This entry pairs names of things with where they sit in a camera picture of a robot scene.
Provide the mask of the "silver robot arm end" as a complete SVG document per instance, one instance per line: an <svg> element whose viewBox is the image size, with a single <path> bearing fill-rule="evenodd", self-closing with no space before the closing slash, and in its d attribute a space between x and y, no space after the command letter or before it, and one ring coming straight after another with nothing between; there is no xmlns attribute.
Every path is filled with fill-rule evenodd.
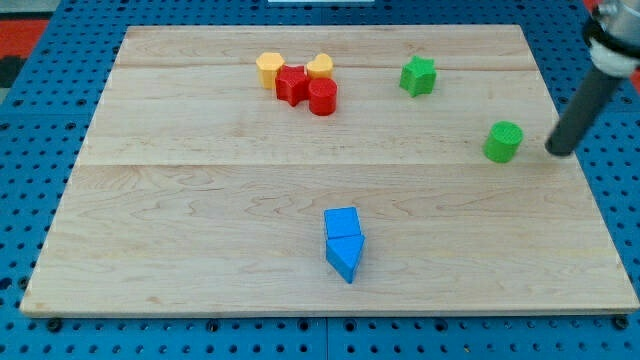
<svg viewBox="0 0 640 360"><path fill-rule="evenodd" d="M628 78L639 68L639 0L583 0L583 27L593 64L605 74Z"/></svg>

